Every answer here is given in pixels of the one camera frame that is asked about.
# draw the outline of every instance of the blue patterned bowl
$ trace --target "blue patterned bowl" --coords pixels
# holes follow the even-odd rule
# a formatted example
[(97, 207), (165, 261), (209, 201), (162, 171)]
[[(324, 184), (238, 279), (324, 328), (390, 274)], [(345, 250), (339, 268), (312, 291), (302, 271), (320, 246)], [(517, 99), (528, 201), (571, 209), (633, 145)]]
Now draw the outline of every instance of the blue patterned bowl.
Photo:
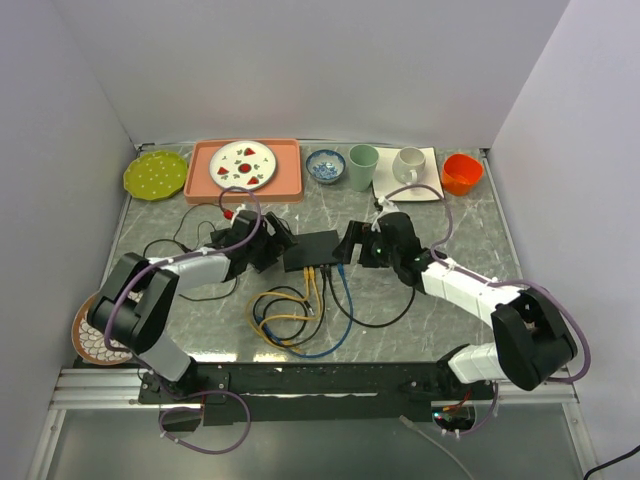
[(307, 157), (306, 166), (316, 182), (329, 185), (342, 176), (346, 163), (338, 152), (317, 150)]

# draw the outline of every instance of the orange cup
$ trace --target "orange cup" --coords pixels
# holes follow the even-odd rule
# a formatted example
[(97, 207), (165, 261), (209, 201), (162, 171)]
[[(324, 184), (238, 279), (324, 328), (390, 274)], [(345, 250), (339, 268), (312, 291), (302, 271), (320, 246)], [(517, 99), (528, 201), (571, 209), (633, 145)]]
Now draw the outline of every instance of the orange cup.
[(475, 158), (462, 153), (451, 155), (442, 168), (442, 186), (453, 195), (466, 195), (478, 183), (484, 168)]

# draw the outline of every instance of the yellow green plate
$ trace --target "yellow green plate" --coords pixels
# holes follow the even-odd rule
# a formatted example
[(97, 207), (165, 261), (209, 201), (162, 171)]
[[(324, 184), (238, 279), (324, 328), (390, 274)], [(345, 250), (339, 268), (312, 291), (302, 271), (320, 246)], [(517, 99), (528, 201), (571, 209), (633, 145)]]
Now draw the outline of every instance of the yellow green plate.
[(175, 152), (145, 153), (123, 175), (124, 189), (141, 200), (164, 200), (184, 186), (187, 162)]

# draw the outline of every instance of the gray marble surface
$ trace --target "gray marble surface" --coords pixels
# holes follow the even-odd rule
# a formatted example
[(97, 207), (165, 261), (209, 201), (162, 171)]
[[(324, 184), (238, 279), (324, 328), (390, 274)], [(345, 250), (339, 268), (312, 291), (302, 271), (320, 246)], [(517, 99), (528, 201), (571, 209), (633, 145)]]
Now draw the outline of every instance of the gray marble surface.
[[(313, 145), (301, 147), (301, 159), (318, 148), (330, 148), (347, 156), (348, 145)], [(190, 159), (192, 145), (148, 147), (146, 151), (168, 149)], [(437, 150), (439, 168), (452, 153), (460, 150)], [(480, 159), (478, 150), (462, 150)], [(335, 185), (319, 185), (304, 172), (305, 196), (298, 204), (264, 205), (287, 220), (294, 233), (337, 229), (344, 234), (349, 220), (371, 220), (375, 214), (371, 191), (356, 193), (349, 189), (346, 178)], [(515, 278), (516, 264), (511, 253), (491, 184), (485, 175), (475, 189), (465, 197), (446, 194), (454, 218), (454, 233), (442, 247), (462, 265), (481, 274), (498, 278)], [(425, 246), (442, 238), (446, 217), (439, 202), (400, 203), (415, 225)], [(117, 239), (114, 259), (127, 252), (142, 253), (145, 245), (158, 238), (171, 238), (184, 213), (189, 209), (182, 194), (156, 203), (131, 200), (121, 233)], [(197, 243), (197, 226), (204, 220), (224, 227), (219, 209), (202, 206), (185, 219), (178, 240), (189, 247)], [(208, 237), (211, 227), (200, 227), (200, 238)], [(180, 253), (171, 244), (152, 246), (148, 254), (168, 256)], [(370, 323), (383, 323), (396, 316), (406, 306), (410, 289), (397, 279), (392, 270), (365, 270), (355, 264), (345, 267), (354, 301), (356, 318)], [(338, 297), (346, 307), (345, 294), (337, 273), (334, 275)], [(244, 318), (246, 302), (256, 293), (275, 285), (291, 285), (304, 289), (301, 273), (284, 273), (281, 262), (257, 275), (245, 272), (239, 278), (237, 291), (228, 298), (212, 302), (189, 302), (176, 298), (169, 315), (168, 332), (174, 341), (199, 361), (300, 361), (268, 346), (249, 327)], [(217, 295), (229, 290), (231, 284), (206, 286), (190, 292), (192, 297)], [(306, 353), (322, 352), (342, 336), (347, 319), (327, 294), (327, 316), (319, 334), (305, 345)], [(274, 307), (273, 313), (285, 313)], [(292, 332), (294, 325), (275, 325), (279, 334)], [(400, 362), (433, 361), (464, 343), (484, 343), (492, 340), (492, 332), (481, 321), (445, 300), (418, 294), (409, 313), (395, 325), (383, 329), (364, 329), (353, 325), (345, 343), (323, 361), (337, 362)]]

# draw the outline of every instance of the white mug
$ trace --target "white mug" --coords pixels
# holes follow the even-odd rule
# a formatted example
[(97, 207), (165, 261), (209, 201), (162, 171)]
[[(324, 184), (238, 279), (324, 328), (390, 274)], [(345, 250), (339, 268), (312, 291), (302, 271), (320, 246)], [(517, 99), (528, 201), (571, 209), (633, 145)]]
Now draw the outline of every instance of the white mug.
[(417, 183), (422, 177), (427, 159), (414, 147), (401, 149), (393, 161), (393, 176), (400, 183)]

